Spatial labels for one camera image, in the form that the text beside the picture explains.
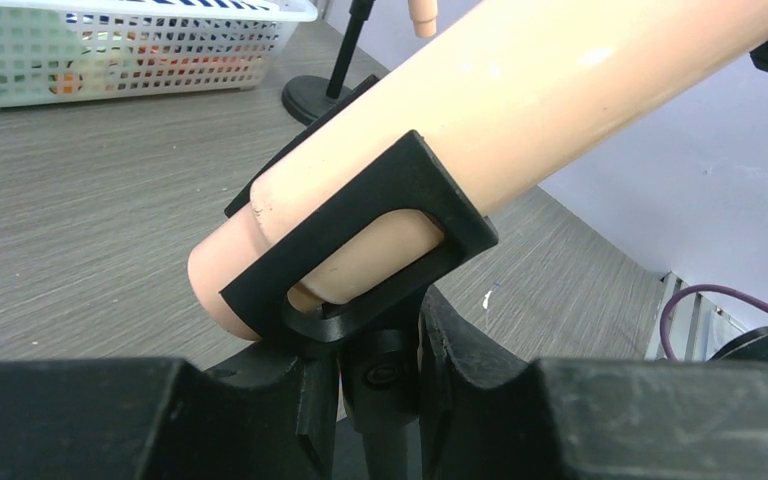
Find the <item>peach microphone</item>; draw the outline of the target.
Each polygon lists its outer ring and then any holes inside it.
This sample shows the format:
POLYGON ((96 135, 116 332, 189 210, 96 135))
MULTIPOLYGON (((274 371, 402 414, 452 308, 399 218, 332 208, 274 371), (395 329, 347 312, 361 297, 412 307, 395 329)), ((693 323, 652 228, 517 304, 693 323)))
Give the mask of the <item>peach microphone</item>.
MULTIPOLYGON (((483 1, 384 76, 408 96, 463 109, 475 165, 494 171, 485 218, 610 135, 768 40, 768 1, 483 1)), ((211 238, 190 286, 217 319, 235 264, 211 238)))
POLYGON ((408 0, 408 10, 416 37, 430 38, 436 34, 437 0, 408 0))

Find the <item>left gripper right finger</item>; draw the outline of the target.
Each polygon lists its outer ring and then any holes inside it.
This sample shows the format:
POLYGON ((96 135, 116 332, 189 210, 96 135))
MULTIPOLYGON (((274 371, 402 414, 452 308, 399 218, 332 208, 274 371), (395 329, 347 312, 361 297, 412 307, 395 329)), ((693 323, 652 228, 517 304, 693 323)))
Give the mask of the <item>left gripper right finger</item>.
POLYGON ((768 358, 525 362, 423 301, 428 479, 768 479, 768 358))

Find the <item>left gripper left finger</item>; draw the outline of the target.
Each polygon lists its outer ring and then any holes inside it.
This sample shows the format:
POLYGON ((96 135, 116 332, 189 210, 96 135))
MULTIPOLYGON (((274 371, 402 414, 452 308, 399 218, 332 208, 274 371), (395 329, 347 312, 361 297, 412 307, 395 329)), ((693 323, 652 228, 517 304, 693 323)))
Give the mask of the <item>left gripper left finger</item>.
POLYGON ((270 345, 0 362, 0 479, 327 479, 337 366, 270 345))

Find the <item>black stand front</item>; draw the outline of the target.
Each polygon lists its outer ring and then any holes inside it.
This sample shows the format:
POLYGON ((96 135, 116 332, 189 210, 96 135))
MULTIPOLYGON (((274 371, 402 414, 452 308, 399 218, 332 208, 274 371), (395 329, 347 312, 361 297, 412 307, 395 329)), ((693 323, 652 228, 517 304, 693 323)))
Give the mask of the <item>black stand front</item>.
POLYGON ((329 78, 301 75, 283 88, 281 102, 298 122, 307 126, 327 113, 351 90, 344 85, 362 29, 372 12, 374 0, 353 0, 349 21, 329 78))

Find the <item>black stand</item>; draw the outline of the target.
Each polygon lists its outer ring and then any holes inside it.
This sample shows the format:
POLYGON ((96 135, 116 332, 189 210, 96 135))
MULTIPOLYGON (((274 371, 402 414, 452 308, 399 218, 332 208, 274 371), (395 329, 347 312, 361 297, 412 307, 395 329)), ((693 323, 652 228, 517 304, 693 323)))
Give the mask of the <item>black stand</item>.
POLYGON ((498 240, 475 116, 474 102, 456 109, 370 77, 264 166, 211 238, 235 264, 218 321, 337 356, 373 479, 411 470, 426 293, 498 240))
POLYGON ((344 85, 362 29, 372 12, 374 0, 353 0, 349 21, 329 78, 301 75, 283 88, 281 102, 298 122, 307 126, 327 113, 351 90, 344 85))

